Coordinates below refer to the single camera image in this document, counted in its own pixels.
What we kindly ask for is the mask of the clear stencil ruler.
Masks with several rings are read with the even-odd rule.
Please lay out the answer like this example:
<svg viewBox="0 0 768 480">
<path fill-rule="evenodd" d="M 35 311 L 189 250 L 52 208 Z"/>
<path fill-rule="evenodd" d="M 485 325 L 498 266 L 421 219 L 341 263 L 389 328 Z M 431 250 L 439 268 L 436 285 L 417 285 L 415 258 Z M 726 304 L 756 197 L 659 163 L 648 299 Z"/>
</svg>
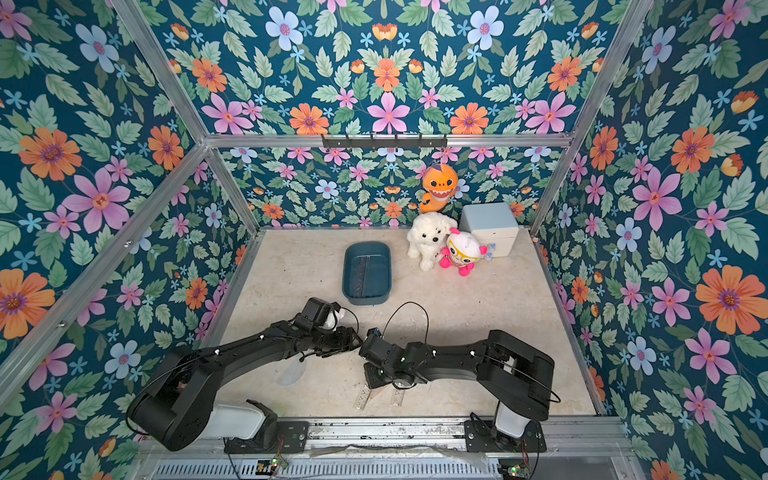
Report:
<svg viewBox="0 0 768 480">
<path fill-rule="evenodd" d="M 371 389 L 369 387 L 367 387 L 367 386 L 363 386 L 360 389 L 360 391 L 359 391 L 359 393 L 358 393 L 358 395 L 357 395 L 357 397 L 355 399 L 354 408 L 356 410 L 360 410 L 360 411 L 364 410 L 366 408 L 370 398 L 371 398 Z"/>
</svg>

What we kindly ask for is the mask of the teal plastic storage box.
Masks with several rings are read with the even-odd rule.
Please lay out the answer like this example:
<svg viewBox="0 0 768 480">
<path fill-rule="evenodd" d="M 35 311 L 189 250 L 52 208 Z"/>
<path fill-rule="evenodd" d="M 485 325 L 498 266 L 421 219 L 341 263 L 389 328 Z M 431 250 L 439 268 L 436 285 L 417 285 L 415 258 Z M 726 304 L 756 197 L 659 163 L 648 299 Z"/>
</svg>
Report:
<svg viewBox="0 0 768 480">
<path fill-rule="evenodd" d="M 342 293 L 352 305 L 385 303 L 392 289 L 392 258 L 388 245 L 359 242 L 345 251 Z"/>
</svg>

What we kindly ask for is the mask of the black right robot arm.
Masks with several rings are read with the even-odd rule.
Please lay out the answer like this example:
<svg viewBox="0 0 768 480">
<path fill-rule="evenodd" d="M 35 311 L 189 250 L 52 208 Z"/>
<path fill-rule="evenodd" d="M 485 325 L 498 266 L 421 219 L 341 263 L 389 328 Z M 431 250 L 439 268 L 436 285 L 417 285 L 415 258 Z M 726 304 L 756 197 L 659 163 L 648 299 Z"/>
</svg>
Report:
<svg viewBox="0 0 768 480">
<path fill-rule="evenodd" d="M 439 380 L 479 383 L 498 401 L 493 429 L 516 440 L 530 423 L 546 421 L 551 405 L 561 401 L 552 388 L 554 360 L 502 330 L 466 345 L 410 342 L 400 347 L 374 328 L 359 355 L 371 389 L 391 385 L 404 390 Z"/>
</svg>

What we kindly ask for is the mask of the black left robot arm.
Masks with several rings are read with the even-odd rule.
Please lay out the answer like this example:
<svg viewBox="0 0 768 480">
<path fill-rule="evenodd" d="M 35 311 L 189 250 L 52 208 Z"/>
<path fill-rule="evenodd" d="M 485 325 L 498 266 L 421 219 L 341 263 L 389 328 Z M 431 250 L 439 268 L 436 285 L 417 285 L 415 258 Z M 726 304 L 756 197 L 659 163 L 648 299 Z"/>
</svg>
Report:
<svg viewBox="0 0 768 480">
<path fill-rule="evenodd" d="M 128 407 L 139 432 L 179 451 L 201 436 L 221 387 L 264 365 L 296 355 L 327 358 L 353 351 L 362 340 L 353 327 L 304 329 L 278 321 L 252 336 L 216 347 L 169 352 Z"/>
</svg>

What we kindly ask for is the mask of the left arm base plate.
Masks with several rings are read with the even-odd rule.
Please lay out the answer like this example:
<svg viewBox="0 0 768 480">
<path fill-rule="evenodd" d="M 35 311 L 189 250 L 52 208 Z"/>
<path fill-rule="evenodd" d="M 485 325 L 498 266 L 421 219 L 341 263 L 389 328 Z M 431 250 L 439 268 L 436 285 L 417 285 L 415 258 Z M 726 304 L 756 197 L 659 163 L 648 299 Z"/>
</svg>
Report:
<svg viewBox="0 0 768 480">
<path fill-rule="evenodd" d="M 306 421 L 277 420 L 264 425 L 251 439 L 227 439 L 224 451 L 230 455 L 302 453 L 308 430 Z"/>
</svg>

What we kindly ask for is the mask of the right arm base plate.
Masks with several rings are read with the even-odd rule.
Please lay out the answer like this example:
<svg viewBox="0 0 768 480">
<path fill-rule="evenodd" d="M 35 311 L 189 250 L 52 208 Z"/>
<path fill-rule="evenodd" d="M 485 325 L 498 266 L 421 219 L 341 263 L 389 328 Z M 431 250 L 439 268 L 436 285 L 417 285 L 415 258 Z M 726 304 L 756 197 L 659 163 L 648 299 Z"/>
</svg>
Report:
<svg viewBox="0 0 768 480">
<path fill-rule="evenodd" d="M 480 453 L 544 453 L 547 444 L 538 422 L 529 422 L 523 435 L 514 438 L 502 433 L 489 419 L 470 417 L 463 422 L 468 452 Z"/>
</svg>

